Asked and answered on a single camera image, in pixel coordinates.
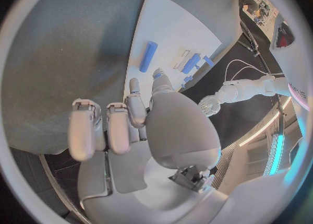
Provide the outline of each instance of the white cable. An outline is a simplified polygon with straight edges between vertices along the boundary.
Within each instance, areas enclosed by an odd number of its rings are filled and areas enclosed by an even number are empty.
[[[232,62],[234,62],[234,61],[240,61],[240,62],[242,62],[242,63],[245,63],[245,64],[248,65],[250,68],[253,68],[253,69],[257,70],[257,71],[259,71],[260,73],[269,74],[269,73],[265,73],[265,72],[263,72],[263,71],[257,69],[255,66],[252,66],[252,65],[250,65],[250,64],[248,64],[248,63],[246,63],[246,62],[244,62],[244,61],[242,61],[242,60],[232,60],[232,61],[229,62],[229,64],[228,64],[227,67],[226,67],[226,71],[225,71],[225,80],[224,80],[224,81],[226,81],[226,76],[227,76],[228,67],[229,67],[229,65],[230,65]],[[269,74],[269,75],[283,75],[283,74],[284,74],[284,73],[276,73],[276,74]]]

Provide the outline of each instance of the blue led light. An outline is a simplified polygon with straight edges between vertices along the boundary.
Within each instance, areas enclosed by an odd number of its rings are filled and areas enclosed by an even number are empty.
[[[282,158],[283,148],[284,148],[284,136],[279,135],[277,139],[276,152],[275,152],[272,168],[271,168],[269,175],[273,175],[277,172],[281,158]]]

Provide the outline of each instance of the cyan light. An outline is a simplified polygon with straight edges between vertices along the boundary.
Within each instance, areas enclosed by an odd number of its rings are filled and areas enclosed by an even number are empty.
[[[273,175],[277,173],[277,170],[278,170],[281,158],[282,158],[283,148],[284,148],[284,136],[279,135],[277,139],[276,152],[275,152],[272,168],[271,168],[269,175]]]

